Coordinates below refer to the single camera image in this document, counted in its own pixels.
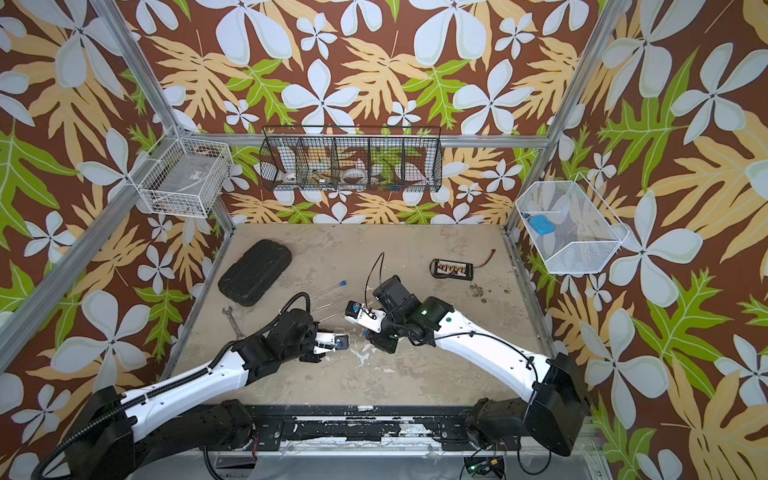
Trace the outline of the clear test tube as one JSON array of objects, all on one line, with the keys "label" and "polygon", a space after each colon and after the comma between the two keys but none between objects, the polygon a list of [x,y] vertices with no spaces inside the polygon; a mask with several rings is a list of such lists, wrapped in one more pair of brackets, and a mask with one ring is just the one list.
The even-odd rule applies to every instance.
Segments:
[{"label": "clear test tube", "polygon": [[320,297],[325,296],[325,295],[327,295],[327,294],[329,294],[329,293],[331,293],[331,292],[333,292],[333,291],[335,291],[335,290],[337,290],[339,288],[342,288],[342,287],[339,287],[339,283],[335,284],[335,285],[333,285],[333,286],[331,286],[329,288],[326,288],[324,290],[321,290],[320,292],[317,292],[317,293],[311,295],[310,296],[310,300],[314,300],[314,299],[320,298]]},{"label": "clear test tube", "polygon": [[317,312],[317,311],[324,310],[324,309],[327,309],[327,308],[330,308],[330,307],[335,307],[335,306],[338,306],[338,305],[342,305],[343,306],[343,305],[346,305],[347,301],[348,300],[345,300],[344,298],[337,299],[337,300],[334,300],[334,301],[331,301],[331,302],[328,302],[328,303],[325,303],[325,304],[321,304],[320,306],[313,307],[312,311],[313,312]]}]

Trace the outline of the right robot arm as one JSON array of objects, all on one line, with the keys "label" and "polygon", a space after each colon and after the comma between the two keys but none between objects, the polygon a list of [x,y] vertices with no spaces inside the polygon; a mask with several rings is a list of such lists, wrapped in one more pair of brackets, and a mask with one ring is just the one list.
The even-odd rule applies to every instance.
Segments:
[{"label": "right robot arm", "polygon": [[481,328],[448,302],[419,300],[393,276],[374,291],[379,308],[351,301],[348,321],[365,328],[376,348],[393,354],[400,340],[453,353],[481,368],[515,394],[479,400],[464,420],[476,447],[516,448],[530,437],[549,452],[567,457],[574,450],[589,409],[583,375],[573,359],[534,353]]}]

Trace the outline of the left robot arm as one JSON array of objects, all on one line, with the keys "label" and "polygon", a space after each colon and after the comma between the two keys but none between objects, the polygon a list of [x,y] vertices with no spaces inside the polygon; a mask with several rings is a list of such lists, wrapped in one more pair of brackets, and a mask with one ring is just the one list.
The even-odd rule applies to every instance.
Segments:
[{"label": "left robot arm", "polygon": [[302,309],[282,310],[256,333],[226,343],[210,361],[147,387],[94,394],[62,441],[31,473],[51,479],[66,463],[67,479],[125,479],[137,469],[194,448],[247,441],[252,420],[236,401],[201,413],[194,408],[277,372],[292,360],[317,363],[335,345]]}]

